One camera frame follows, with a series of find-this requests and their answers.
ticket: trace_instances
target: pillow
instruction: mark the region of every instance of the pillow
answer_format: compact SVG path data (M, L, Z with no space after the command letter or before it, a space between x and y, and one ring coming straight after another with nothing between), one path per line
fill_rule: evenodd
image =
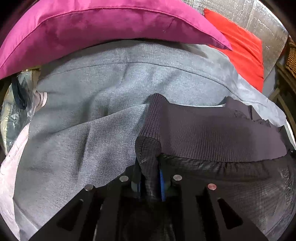
M229 57L237 72L250 85L262 92L264 82L262 41L219 13L205 9L205 18L229 40L232 46L233 51L221 50L221 52Z
M231 49L228 40L181 0L40 0L0 48L0 79L115 39L148 38Z

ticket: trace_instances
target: dark garment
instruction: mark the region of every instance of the dark garment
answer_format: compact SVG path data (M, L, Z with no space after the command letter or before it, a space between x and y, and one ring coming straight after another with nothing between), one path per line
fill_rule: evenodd
M228 97L225 107L170 104L154 94L135 150L152 200L160 198L158 156L215 183L267 236L277 240L295 214L296 163L284 128Z

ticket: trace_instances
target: triangular cutout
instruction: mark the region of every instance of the triangular cutout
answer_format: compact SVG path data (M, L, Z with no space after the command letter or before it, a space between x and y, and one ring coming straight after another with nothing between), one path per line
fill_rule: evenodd
M224 199L219 198L218 203L227 229L233 229L243 224L241 217L228 205L227 202L225 202Z
M82 204L83 204L83 200L80 199L72 207L72 209L68 213L66 213L64 215L64 217L61 218L60 221L58 221L57 226L60 227L60 228L65 229L67 231L72 231L75 224L76 224L76 221L77 221L78 215L80 213L80 210L82 208Z

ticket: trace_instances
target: wicker basket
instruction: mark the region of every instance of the wicker basket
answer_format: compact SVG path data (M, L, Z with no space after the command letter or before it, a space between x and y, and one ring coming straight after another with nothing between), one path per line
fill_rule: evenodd
M289 48L289 55L285 67L296 79L296 45L291 37L289 37Z

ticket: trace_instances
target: metal screw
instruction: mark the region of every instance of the metal screw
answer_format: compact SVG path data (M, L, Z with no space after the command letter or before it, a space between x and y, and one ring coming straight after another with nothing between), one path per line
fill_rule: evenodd
M122 181L122 182L126 182L126 181L128 181L128 176L121 176L119 178L119 180Z
M173 179L174 179L175 181L181 181L181 180L182 180L182 176L181 176L181 175L174 175L174 176L173 176Z
M88 192L90 192L93 188L94 188L94 186L92 184L86 184L84 186L84 189Z
M213 191L217 189L217 185L214 183L209 183L207 185L207 187L208 187L208 189L213 190Z

